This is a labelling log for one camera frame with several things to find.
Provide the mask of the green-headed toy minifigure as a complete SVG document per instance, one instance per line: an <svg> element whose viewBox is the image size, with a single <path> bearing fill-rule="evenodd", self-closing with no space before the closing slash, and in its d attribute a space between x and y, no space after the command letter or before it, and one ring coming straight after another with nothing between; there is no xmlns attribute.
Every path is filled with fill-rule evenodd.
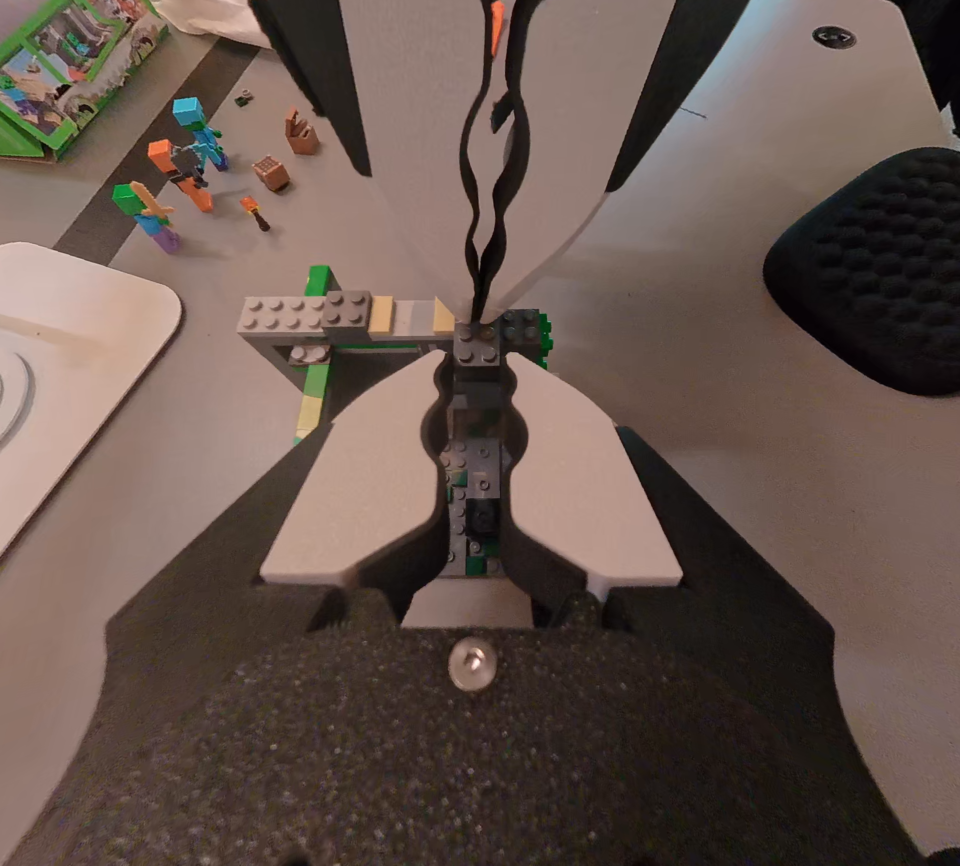
<svg viewBox="0 0 960 866"><path fill-rule="evenodd" d="M143 183L131 181L114 186L112 199L165 253L179 252L182 240L171 220L174 209L161 204Z"/></svg>

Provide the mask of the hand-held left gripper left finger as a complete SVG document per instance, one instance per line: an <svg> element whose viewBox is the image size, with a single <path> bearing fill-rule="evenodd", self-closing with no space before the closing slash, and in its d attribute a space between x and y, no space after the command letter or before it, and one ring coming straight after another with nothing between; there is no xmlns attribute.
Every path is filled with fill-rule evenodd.
<svg viewBox="0 0 960 866"><path fill-rule="evenodd" d="M263 560L270 584L417 592L445 567L450 355L429 351L354 399Z"/></svg>

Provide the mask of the brown toy chest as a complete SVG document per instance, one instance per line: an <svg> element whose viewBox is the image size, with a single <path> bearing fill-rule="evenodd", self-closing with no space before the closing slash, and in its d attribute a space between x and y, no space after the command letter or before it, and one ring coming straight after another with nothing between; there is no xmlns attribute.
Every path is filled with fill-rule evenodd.
<svg viewBox="0 0 960 866"><path fill-rule="evenodd" d="M284 136L296 155L312 156L320 150L321 143L315 128L300 115L296 107L291 107L284 118Z"/></svg>

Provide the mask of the grey green toy brick model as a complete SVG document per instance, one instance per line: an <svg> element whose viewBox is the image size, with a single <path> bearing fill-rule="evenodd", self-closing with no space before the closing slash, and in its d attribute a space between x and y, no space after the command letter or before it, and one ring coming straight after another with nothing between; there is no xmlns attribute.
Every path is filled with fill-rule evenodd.
<svg viewBox="0 0 960 866"><path fill-rule="evenodd" d="M318 427L334 393L343 355L395 353L421 357L443 350L458 367L497 369L506 352L541 368L553 349L552 325L538 309L510 309L479 330L459 329L437 299L397 300L344 291L327 265L311 267L299 296L248 296L237 333L294 379L303 377L295 442ZM504 446L504 402L492 381L457 380L445 413L445 469L450 540L442 574L460 579L503 576L500 481L510 456Z"/></svg>

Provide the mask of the orange toy minifigure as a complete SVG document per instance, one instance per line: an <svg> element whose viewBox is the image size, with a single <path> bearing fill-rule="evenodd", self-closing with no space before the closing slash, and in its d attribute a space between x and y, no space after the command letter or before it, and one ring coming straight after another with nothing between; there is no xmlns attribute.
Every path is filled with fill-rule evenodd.
<svg viewBox="0 0 960 866"><path fill-rule="evenodd" d="M213 212L213 198L205 179L206 161L194 147L180 147L170 140L157 140L148 147L148 157L205 214Z"/></svg>

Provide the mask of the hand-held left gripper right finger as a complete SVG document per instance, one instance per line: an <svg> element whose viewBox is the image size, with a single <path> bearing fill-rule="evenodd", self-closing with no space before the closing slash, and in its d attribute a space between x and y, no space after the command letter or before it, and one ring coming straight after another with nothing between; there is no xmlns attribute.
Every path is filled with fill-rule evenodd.
<svg viewBox="0 0 960 866"><path fill-rule="evenodd" d="M588 397L523 356L514 380L500 557L537 601L616 587L675 587L683 571L614 421Z"/></svg>

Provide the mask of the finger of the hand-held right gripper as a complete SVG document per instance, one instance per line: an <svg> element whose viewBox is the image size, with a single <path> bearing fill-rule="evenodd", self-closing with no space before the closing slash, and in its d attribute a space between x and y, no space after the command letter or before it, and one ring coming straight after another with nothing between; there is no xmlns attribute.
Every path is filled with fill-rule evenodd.
<svg viewBox="0 0 960 866"><path fill-rule="evenodd" d="M489 83L486 0L338 0L374 185L431 295L474 305L464 135Z"/></svg>
<svg viewBox="0 0 960 866"><path fill-rule="evenodd" d="M518 94L506 249L484 319L513 306L590 224L677 0L516 0L505 77Z"/></svg>

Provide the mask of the cyan armoured toy minifigure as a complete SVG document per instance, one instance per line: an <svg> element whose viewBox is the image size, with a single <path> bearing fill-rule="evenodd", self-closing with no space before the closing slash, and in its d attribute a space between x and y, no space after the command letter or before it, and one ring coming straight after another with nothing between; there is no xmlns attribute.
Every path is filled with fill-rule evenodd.
<svg viewBox="0 0 960 866"><path fill-rule="evenodd" d="M230 161L220 143L222 132L210 126L200 100L196 97L174 99L172 114L175 121L193 136L189 149L198 160L199 170L204 172L207 163L211 163L218 172L227 172Z"/></svg>

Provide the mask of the green toy set box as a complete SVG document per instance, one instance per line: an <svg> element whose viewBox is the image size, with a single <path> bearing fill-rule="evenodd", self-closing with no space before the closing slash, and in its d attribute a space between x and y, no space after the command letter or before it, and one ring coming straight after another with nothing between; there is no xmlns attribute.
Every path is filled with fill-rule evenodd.
<svg viewBox="0 0 960 866"><path fill-rule="evenodd" d="M1 156L55 162L169 29L150 0L1 0Z"/></svg>

